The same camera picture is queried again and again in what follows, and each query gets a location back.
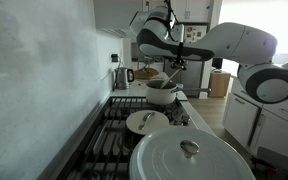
pan handle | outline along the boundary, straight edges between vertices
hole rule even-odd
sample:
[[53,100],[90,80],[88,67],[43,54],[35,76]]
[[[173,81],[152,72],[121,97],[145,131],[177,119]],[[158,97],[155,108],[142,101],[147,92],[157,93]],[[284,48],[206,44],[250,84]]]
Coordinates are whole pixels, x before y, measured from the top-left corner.
[[191,89],[182,89],[182,88],[178,88],[178,89],[174,89],[171,91],[171,93],[175,93],[178,91],[198,91],[198,92],[210,92],[211,89],[210,88],[191,88]]

backsplash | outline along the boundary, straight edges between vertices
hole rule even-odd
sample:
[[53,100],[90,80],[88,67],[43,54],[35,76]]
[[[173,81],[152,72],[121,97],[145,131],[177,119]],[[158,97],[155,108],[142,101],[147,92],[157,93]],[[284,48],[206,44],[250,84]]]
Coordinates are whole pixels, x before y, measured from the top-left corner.
[[0,0],[0,179],[36,179],[106,98],[103,39],[122,49],[96,31],[93,1]]
[[123,39],[106,33],[102,30],[97,30],[97,48],[98,61],[100,70],[100,91],[99,97],[103,102],[113,89],[113,71],[119,63],[112,63],[111,54],[118,54],[119,60],[122,61],[121,67],[126,65],[123,56]]

wall outlet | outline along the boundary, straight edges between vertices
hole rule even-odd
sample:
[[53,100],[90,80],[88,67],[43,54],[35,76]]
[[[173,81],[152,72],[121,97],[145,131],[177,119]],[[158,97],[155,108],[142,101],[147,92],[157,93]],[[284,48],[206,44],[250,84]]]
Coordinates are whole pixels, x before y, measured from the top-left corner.
[[112,62],[118,62],[118,54],[112,54],[111,58],[112,58]]

kitchen cabinet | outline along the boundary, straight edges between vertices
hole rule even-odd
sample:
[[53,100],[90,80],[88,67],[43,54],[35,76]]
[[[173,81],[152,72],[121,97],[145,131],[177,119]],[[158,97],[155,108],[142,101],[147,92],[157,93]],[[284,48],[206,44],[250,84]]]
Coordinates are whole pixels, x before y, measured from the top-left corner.
[[251,132],[259,111],[258,106],[235,94],[229,94],[223,126],[243,147],[247,147],[251,140]]
[[267,149],[288,158],[288,100],[277,104],[259,103],[249,97],[234,78],[223,126],[252,156],[257,157],[261,149]]
[[210,0],[171,0],[179,22],[208,22]]
[[263,110],[251,143],[252,154],[256,156],[259,147],[288,157],[288,121]]
[[142,0],[94,0],[96,28],[119,37],[133,37],[129,24],[137,11],[143,10]]
[[164,0],[143,0],[143,11],[150,11],[158,6],[166,6]]

wooden floor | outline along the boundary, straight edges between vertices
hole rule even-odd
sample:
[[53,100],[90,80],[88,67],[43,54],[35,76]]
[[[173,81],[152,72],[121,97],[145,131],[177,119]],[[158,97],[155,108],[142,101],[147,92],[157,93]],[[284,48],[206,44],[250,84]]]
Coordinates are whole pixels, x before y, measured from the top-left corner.
[[222,126],[226,98],[197,99],[189,98],[189,102],[210,126],[217,137],[230,144],[250,165],[250,154]]

